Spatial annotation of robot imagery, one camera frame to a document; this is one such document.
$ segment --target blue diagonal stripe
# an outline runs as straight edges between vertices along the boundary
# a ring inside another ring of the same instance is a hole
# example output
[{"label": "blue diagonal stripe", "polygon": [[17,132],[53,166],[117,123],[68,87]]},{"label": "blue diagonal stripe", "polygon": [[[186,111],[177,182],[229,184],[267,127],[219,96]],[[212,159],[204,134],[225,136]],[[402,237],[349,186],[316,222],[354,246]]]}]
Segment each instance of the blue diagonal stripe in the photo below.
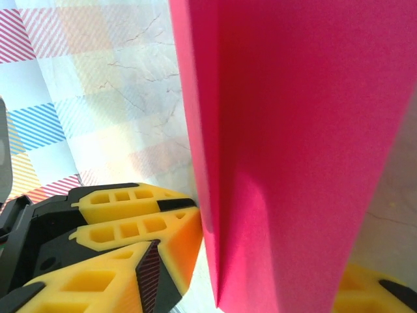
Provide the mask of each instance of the blue diagonal stripe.
[{"label": "blue diagonal stripe", "polygon": [[27,151],[65,140],[52,103],[11,111],[10,118]]}]

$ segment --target patterned background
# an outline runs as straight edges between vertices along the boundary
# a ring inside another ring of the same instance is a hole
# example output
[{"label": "patterned background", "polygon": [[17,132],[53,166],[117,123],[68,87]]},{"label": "patterned background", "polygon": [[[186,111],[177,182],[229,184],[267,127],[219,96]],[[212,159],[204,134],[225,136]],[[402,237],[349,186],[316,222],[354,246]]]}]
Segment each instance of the patterned background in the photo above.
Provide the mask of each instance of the patterned background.
[{"label": "patterned background", "polygon": [[[196,198],[166,0],[1,0],[10,198],[146,182]],[[214,307],[204,245],[173,312]]]}]

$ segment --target rectangular hole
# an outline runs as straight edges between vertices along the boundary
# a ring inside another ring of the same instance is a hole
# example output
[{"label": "rectangular hole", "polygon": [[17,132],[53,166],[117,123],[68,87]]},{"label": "rectangular hole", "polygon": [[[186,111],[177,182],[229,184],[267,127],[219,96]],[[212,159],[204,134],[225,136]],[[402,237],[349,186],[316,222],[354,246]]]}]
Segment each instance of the rectangular hole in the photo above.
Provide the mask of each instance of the rectangular hole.
[{"label": "rectangular hole", "polygon": [[160,231],[167,228],[167,225],[165,224],[165,221],[160,217],[155,218],[147,218],[143,221],[145,224],[146,230],[149,233],[153,233],[154,231]]},{"label": "rectangular hole", "polygon": [[128,259],[131,256],[133,256],[133,251],[124,251],[124,252],[121,252],[120,254],[117,254],[116,256],[114,256],[113,259],[123,260],[123,259]]},{"label": "rectangular hole", "polygon": [[116,201],[128,201],[130,200],[129,194],[127,192],[116,192]]},{"label": "rectangular hole", "polygon": [[36,313],[83,313],[88,308],[87,303],[44,303]]},{"label": "rectangular hole", "polygon": [[145,190],[145,189],[135,190],[135,197],[136,197],[136,199],[151,198],[153,196],[154,195],[149,190]]},{"label": "rectangular hole", "polygon": [[106,243],[115,240],[113,226],[90,230],[90,239],[95,243]]},{"label": "rectangular hole", "polygon": [[184,212],[176,213],[175,216],[176,216],[177,219],[180,220],[185,216],[185,213]]},{"label": "rectangular hole", "polygon": [[121,224],[120,231],[123,238],[139,236],[139,230],[136,223]]},{"label": "rectangular hole", "polygon": [[109,195],[108,194],[97,194],[91,197],[90,200],[91,204],[102,204],[102,203],[109,203]]},{"label": "rectangular hole", "polygon": [[116,274],[110,271],[84,271],[72,277],[62,291],[103,292]]}]

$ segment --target pink paper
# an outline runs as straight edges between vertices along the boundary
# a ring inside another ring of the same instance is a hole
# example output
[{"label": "pink paper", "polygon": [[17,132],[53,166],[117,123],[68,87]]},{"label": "pink paper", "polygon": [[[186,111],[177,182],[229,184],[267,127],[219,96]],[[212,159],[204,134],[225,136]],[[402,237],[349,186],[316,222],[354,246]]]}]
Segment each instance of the pink paper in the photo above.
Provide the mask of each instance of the pink paper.
[{"label": "pink paper", "polygon": [[171,11],[218,305],[329,312],[416,81],[417,3]]}]

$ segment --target yellow foam piece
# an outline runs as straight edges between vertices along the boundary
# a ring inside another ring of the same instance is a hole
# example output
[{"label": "yellow foam piece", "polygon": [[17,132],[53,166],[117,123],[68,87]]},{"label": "yellow foam piece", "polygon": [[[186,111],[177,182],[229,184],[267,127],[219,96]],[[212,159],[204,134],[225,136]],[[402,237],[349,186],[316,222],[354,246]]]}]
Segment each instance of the yellow foam piece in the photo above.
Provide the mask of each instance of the yellow foam piece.
[{"label": "yellow foam piece", "polygon": [[348,265],[332,313],[414,313],[379,284],[381,279],[402,284],[388,275]]},{"label": "yellow foam piece", "polygon": [[88,224],[160,212],[157,201],[189,198],[181,192],[140,183],[137,187],[94,191],[72,207],[79,207]]},{"label": "yellow foam piece", "polygon": [[190,285],[202,238],[196,207],[81,226],[69,237],[95,251],[161,240],[159,254],[181,295]]},{"label": "yellow foam piece", "polygon": [[136,243],[38,276],[46,287],[18,313],[142,312],[136,267],[149,242]]}]

